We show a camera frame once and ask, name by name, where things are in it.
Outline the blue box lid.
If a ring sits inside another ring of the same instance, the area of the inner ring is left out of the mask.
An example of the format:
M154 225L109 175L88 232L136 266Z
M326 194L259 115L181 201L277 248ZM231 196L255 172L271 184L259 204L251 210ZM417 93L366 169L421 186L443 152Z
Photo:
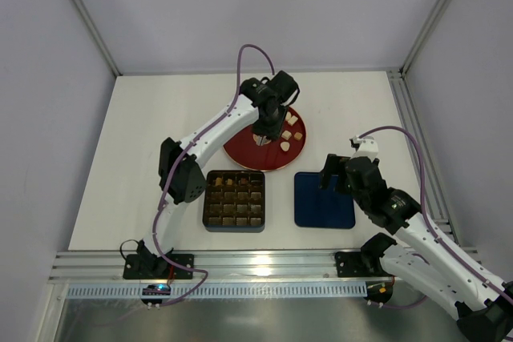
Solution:
M326 189L320 189L315 172L294 175L294 223L298 227L349 230L356 224L350 195L335 191L338 177L333 175Z

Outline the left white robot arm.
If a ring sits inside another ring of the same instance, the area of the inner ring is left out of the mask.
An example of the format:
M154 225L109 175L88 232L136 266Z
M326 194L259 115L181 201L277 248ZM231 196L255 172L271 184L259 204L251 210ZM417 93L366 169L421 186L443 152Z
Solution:
M160 147L159 176L161 196L149 235L139 241L135 255L139 264L157 276L166 264L172 247L174 219L183 217L188 205L204 192L207 181L203 167L237 133L250 127L260 146L281 137L289 106L300 88L295 79L279 71L271 79L243 81L230 104L200 129L179 141L165 139Z

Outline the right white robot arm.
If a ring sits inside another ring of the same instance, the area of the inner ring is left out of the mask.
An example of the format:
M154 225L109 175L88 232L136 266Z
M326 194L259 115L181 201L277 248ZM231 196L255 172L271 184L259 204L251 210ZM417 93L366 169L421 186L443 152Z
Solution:
M469 341L504 341L512 331L512 284L455 243L408 193L390 187L379 170L378 145L354 137L350 157L329 154L320 173L326 189L348 194L382 232L360 249L373 274L406 281L433 300Z

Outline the metal serving tongs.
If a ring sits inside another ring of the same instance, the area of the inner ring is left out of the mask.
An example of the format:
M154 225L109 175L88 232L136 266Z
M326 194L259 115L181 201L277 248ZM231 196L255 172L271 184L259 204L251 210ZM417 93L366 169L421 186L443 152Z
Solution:
M257 137L257 141L256 141L257 145L261 146L261 147L265 146L269 142L270 142L270 140L267 137L265 137L265 136L258 136Z

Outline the blue chocolate box with tray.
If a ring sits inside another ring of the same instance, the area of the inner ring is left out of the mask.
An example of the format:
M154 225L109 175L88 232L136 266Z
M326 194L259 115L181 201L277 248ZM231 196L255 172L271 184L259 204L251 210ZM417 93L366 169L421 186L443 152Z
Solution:
M223 184L214 186L216 177ZM248 179L240 185L240 178ZM260 186L253 186L251 178L261 179ZM234 180L232 186L226 179ZM212 170L207 175L204 193L202 223L210 232L259 233L265 229L265 174L248 170Z

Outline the white heart chocolate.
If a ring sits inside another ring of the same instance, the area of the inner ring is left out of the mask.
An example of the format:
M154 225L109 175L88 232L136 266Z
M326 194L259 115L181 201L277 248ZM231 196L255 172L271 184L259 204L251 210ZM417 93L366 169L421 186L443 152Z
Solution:
M281 143L281 150L282 151L287 152L287 151L289 151L289 148L290 148L290 143L289 142L282 142Z

